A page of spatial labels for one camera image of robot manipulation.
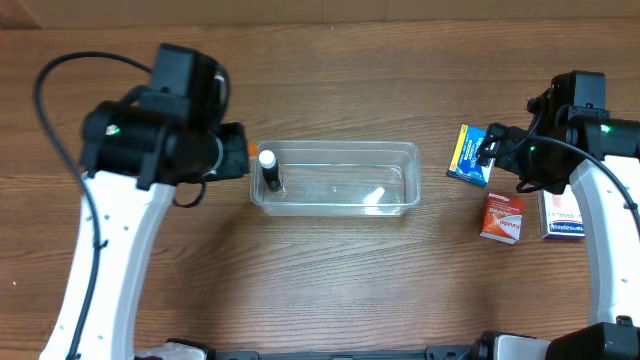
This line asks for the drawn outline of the orange tube white cap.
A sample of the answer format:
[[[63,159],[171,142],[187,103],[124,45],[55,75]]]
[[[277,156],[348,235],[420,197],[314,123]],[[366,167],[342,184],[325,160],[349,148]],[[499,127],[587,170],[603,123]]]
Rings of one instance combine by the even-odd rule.
[[[249,155],[252,157],[255,157],[259,154],[259,149],[256,144],[249,144],[248,151],[249,151]]]

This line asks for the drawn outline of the black tube white cap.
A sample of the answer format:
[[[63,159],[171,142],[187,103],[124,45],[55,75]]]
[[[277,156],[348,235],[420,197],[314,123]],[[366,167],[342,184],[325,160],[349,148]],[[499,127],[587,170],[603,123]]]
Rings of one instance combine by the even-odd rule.
[[[282,188],[279,163],[276,155],[271,150],[263,150],[258,155],[262,176],[269,190],[277,192]]]

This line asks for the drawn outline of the clear plastic container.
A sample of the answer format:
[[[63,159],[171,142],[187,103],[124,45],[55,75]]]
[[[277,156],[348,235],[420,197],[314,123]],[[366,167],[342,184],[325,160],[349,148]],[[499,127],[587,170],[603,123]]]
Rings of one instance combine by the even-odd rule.
[[[282,187],[252,164],[252,202],[273,216],[401,216],[421,200],[420,159],[411,142],[265,141]]]

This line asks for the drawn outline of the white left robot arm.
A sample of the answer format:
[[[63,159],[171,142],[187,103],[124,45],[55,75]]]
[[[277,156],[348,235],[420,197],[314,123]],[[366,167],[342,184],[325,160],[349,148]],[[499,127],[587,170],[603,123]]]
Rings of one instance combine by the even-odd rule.
[[[75,252],[43,359],[134,359],[151,250],[180,183],[240,178],[249,149],[239,123],[105,101],[82,130],[86,171]]]

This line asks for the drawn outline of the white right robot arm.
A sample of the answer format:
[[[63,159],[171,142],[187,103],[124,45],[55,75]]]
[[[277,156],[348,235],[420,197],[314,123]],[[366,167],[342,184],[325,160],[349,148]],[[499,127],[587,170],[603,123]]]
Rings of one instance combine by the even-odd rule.
[[[638,358],[638,123],[579,115],[533,132],[493,123],[480,157],[539,189],[572,190],[585,227],[591,305],[581,330],[552,341],[493,333],[476,357]]]

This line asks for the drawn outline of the red white medicine box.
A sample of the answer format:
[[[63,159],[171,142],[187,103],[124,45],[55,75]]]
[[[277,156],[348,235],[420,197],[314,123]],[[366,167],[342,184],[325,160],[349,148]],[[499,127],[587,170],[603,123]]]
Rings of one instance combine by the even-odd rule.
[[[480,236],[507,244],[520,240],[524,201],[519,197],[490,192]]]

